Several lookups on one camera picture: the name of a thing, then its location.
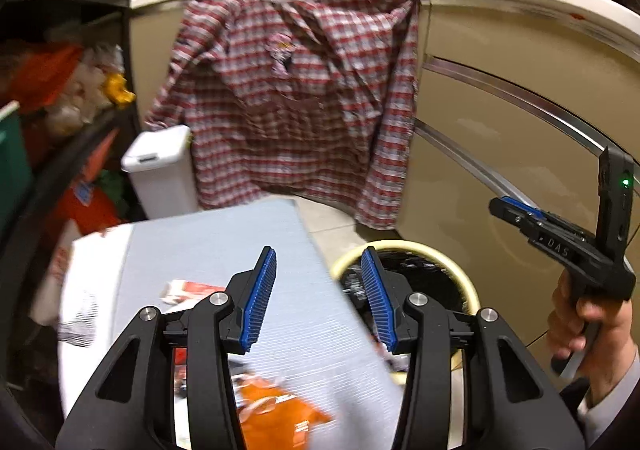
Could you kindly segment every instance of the screw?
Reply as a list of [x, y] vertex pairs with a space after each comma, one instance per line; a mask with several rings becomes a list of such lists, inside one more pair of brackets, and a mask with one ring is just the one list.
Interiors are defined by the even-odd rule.
[[226, 295], [226, 293], [223, 292], [217, 292], [217, 293], [213, 293], [213, 295], [211, 295], [209, 297], [209, 301], [213, 304], [213, 305], [223, 305], [226, 304], [226, 301], [229, 300], [229, 297]]
[[427, 295], [423, 293], [411, 293], [411, 295], [409, 295], [409, 302], [418, 307], [425, 305], [428, 301]]
[[157, 314], [158, 313], [154, 307], [145, 307], [144, 309], [141, 309], [139, 316], [140, 319], [148, 322], [149, 320], [153, 320]]
[[485, 322], [495, 322], [498, 319], [498, 313], [495, 309], [491, 309], [490, 307], [482, 309], [482, 311], [480, 311], [480, 316]]

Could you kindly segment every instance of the white box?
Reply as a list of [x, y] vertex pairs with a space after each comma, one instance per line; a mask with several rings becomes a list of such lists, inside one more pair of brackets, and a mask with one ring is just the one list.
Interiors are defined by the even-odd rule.
[[143, 132], [124, 154], [122, 170], [129, 174], [148, 218], [198, 211], [190, 137], [185, 125]]

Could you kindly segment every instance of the hand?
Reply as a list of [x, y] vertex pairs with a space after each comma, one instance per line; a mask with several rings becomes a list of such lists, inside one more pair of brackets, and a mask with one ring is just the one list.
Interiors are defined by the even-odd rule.
[[547, 319], [546, 340], [558, 358], [567, 359], [571, 352], [584, 348], [586, 339], [580, 334], [584, 322], [602, 322], [591, 351], [578, 369], [591, 382], [594, 406], [620, 382], [636, 357], [638, 348], [631, 338], [632, 306], [631, 302], [584, 297], [573, 308], [570, 289], [570, 276], [565, 270], [553, 294], [555, 310]]

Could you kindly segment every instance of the red and white plaid shirt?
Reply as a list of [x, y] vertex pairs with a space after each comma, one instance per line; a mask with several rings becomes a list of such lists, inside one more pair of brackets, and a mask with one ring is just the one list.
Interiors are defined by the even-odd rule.
[[417, 16], [414, 0], [193, 0], [147, 121], [190, 127], [205, 208], [295, 193], [392, 229]]

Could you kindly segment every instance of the tile floor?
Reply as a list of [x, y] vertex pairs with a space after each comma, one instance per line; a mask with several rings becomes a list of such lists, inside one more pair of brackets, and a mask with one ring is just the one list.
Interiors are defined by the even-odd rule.
[[272, 198], [293, 199], [298, 211], [327, 267], [331, 267], [344, 253], [367, 242], [383, 239], [399, 239], [395, 231], [378, 231], [356, 224], [353, 217], [337, 208], [316, 203], [297, 195], [272, 195]]

